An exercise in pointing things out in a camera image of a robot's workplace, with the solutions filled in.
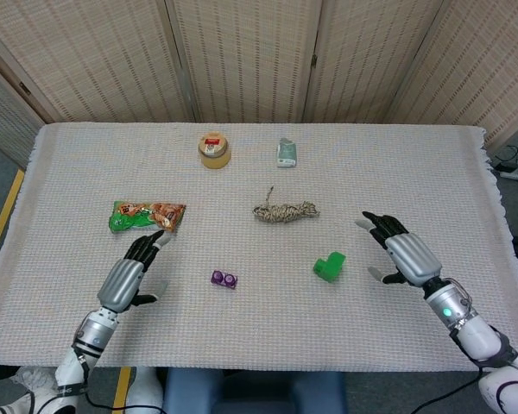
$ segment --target snack bag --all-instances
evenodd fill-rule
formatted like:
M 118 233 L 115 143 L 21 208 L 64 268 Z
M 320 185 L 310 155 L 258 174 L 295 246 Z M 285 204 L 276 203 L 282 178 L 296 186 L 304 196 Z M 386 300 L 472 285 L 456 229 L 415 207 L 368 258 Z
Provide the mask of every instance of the snack bag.
M 174 232 L 185 209 L 184 204 L 116 201 L 110 217 L 110 230 L 116 232 L 131 227 L 150 227 Z

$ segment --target green block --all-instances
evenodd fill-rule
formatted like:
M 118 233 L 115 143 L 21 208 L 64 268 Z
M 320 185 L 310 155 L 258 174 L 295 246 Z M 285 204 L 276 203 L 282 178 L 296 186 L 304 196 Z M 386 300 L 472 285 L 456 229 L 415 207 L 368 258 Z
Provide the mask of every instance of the green block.
M 333 282 L 342 271 L 345 256 L 339 252 L 332 252 L 328 256 L 328 260 L 318 259 L 314 264 L 313 271 L 320 278 L 327 282 Z

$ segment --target white tablecloth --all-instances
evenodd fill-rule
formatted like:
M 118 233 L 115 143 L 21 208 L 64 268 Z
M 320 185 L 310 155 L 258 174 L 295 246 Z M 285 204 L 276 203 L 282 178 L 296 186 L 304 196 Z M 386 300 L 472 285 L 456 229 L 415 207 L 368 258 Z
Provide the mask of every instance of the white tablecloth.
M 201 166 L 197 144 L 217 130 L 232 160 Z M 276 167 L 280 138 L 298 166 Z M 391 261 L 353 220 L 397 216 L 461 281 L 484 317 L 518 348 L 518 261 L 483 130 L 349 124 L 64 123 L 39 133 L 0 253 L 0 363 L 57 365 L 115 261 L 141 230 L 113 235 L 114 200 L 187 204 L 178 235 L 158 254 L 142 292 L 100 363 L 253 369 L 473 369 L 445 326 L 406 285 L 382 285 L 368 266 Z M 257 221 L 264 201 L 314 202 L 320 217 Z M 347 256 L 329 284 L 312 271 Z M 213 269 L 239 277 L 235 291 Z

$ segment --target purple object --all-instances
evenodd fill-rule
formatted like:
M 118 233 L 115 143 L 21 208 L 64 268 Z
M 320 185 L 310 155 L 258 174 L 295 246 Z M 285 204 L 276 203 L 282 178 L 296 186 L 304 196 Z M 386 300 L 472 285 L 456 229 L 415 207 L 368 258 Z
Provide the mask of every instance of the purple object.
M 224 287 L 228 287 L 230 289 L 236 288 L 236 283 L 238 282 L 238 277 L 233 274 L 221 272 L 220 270 L 216 270 L 213 272 L 211 276 L 211 283 L 214 285 L 221 285 Z

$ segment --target rope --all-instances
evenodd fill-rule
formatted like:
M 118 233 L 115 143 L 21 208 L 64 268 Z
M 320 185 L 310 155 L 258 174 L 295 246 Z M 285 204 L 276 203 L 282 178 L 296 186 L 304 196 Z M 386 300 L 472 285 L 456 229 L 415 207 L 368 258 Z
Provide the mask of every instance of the rope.
M 301 204 L 280 204 L 270 205 L 268 198 L 274 187 L 270 187 L 265 204 L 258 205 L 253 209 L 253 214 L 259 220 L 267 223 L 287 223 L 302 217 L 316 217 L 320 213 L 313 203 L 304 201 Z

